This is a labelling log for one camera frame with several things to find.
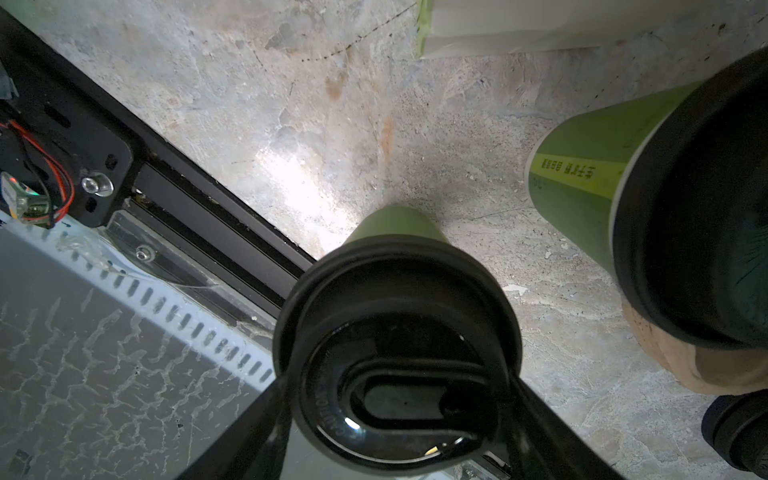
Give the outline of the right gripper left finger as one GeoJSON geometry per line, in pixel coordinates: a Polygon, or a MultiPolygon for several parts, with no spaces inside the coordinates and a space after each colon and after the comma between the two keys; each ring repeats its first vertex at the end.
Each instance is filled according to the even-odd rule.
{"type": "Polygon", "coordinates": [[[278,378],[178,477],[278,480],[291,421],[286,380],[278,378]]]}

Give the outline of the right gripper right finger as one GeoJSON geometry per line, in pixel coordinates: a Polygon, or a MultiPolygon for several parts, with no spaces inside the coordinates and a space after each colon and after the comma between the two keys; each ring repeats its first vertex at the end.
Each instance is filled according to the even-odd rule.
{"type": "Polygon", "coordinates": [[[514,479],[623,479],[521,379],[511,380],[510,391],[506,449],[514,479]]]}

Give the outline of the green paper coffee cup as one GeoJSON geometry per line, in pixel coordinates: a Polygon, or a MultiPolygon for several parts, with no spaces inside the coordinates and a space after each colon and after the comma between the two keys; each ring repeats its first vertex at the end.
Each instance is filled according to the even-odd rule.
{"type": "Polygon", "coordinates": [[[538,213],[610,274],[613,231],[629,172],[694,82],[573,116],[531,151],[525,178],[538,213]]]}

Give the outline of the white paper takeout bag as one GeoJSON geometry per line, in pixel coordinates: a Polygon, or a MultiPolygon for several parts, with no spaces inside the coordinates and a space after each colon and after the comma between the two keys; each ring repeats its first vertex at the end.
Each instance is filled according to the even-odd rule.
{"type": "Polygon", "coordinates": [[[704,1],[420,1],[422,59],[591,48],[677,20],[704,1]]]}

